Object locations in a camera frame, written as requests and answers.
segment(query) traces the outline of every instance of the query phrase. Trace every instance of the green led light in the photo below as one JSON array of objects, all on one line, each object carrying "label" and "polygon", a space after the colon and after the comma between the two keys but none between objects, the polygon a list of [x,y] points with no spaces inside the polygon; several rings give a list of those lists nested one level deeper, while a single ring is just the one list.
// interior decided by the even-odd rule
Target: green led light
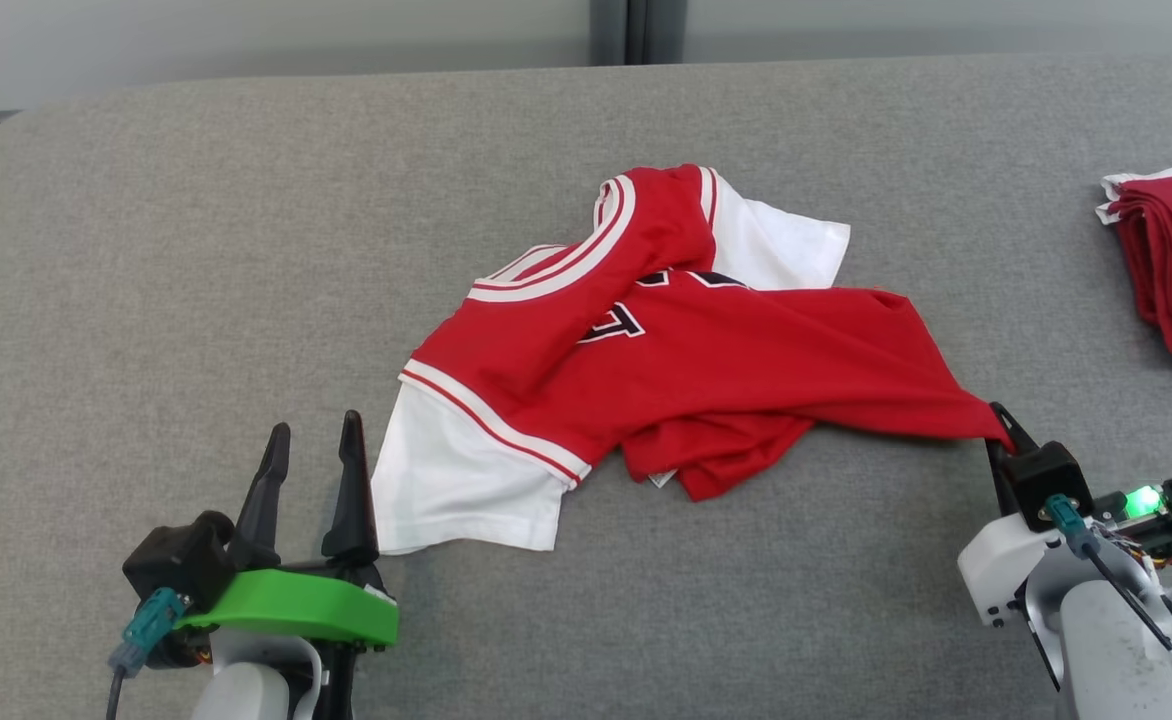
[{"label": "green led light", "polygon": [[1153,485],[1134,489],[1125,497],[1129,501],[1124,505],[1124,514],[1129,518],[1140,518],[1140,516],[1156,512],[1163,507],[1163,493],[1159,493],[1159,488]]}]

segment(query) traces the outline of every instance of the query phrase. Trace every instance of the red and white shirt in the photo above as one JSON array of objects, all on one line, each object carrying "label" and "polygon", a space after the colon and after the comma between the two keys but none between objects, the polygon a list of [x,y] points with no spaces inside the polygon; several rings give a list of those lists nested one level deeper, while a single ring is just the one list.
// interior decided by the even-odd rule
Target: red and white shirt
[{"label": "red and white shirt", "polygon": [[694,498],[815,421],[1002,437],[909,301],[825,288],[847,225],[742,199],[714,170],[604,183],[595,232],[478,279],[414,352],[372,475],[388,553],[472,538],[550,550],[560,496],[621,446]]}]

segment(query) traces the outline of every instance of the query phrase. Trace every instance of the printed number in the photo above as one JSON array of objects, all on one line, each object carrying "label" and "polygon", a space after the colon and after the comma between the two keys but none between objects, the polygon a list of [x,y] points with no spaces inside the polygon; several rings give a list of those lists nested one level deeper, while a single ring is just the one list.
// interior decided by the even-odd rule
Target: printed number
[{"label": "printed number", "polygon": [[[745,287],[747,284],[742,281],[735,281],[731,277],[721,273],[688,273],[696,278],[696,281],[704,284],[707,287]],[[670,270],[662,270],[660,273],[653,273],[650,276],[643,276],[638,279],[636,284],[641,284],[645,287],[662,287],[670,284]],[[627,310],[626,305],[621,303],[613,304],[613,310],[604,315],[604,322],[599,322],[591,327],[590,333],[586,337],[578,340],[578,345],[586,342],[594,342],[604,340],[606,337],[641,337],[643,334],[643,325],[641,325],[635,315]]]},{"label": "printed number", "polygon": [[592,327],[590,333],[586,333],[586,337],[577,342],[578,345],[594,342],[595,340],[604,340],[606,337],[619,337],[619,334],[624,334],[625,337],[641,337],[643,334],[643,328],[636,322],[635,315],[632,315],[626,305],[621,303],[614,304],[613,310],[609,310],[608,314],[604,315],[604,322]]}]

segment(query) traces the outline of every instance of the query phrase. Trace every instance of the gray cushion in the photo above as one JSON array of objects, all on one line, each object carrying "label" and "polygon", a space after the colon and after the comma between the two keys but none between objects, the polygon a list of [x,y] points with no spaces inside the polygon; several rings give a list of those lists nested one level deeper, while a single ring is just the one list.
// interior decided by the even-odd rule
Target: gray cushion
[{"label": "gray cushion", "polygon": [[[914,299],[961,382],[1097,491],[1172,475],[1172,359],[1092,208],[1172,165],[1172,57],[989,56],[252,79],[116,91],[0,127],[0,716],[97,716],[157,524],[234,515],[293,427],[279,550],[315,556],[338,430],[375,454],[413,347],[472,278],[590,229],[598,183],[713,165],[852,225],[841,284]],[[360,716],[1049,716],[1020,626],[958,551],[982,446],[823,428],[693,505],[615,457],[559,548],[380,562],[402,644]],[[1172,571],[1165,573],[1172,584]],[[148,671],[124,716],[186,716]]]}]

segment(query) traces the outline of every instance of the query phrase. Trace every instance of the white sleeve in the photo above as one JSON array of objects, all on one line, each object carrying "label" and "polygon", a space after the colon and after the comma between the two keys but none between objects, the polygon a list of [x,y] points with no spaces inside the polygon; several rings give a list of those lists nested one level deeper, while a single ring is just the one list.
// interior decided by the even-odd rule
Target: white sleeve
[{"label": "white sleeve", "polygon": [[1113,176],[1102,178],[1102,190],[1106,191],[1106,202],[1102,202],[1102,204],[1097,206],[1097,217],[1102,218],[1103,225],[1120,222],[1119,213],[1111,213],[1111,202],[1116,202],[1120,198],[1122,184],[1134,179],[1159,179],[1171,177],[1172,168],[1168,168],[1167,170],[1159,170],[1158,174],[1150,174],[1149,176],[1138,176],[1138,174],[1113,174]]},{"label": "white sleeve", "polygon": [[747,201],[715,170],[710,205],[715,236],[714,272],[755,290],[825,288],[834,284],[849,249],[850,227],[805,218],[758,201]]},{"label": "white sleeve", "polygon": [[402,383],[372,471],[377,544],[402,555],[452,539],[554,550],[568,485],[452,405]]}]

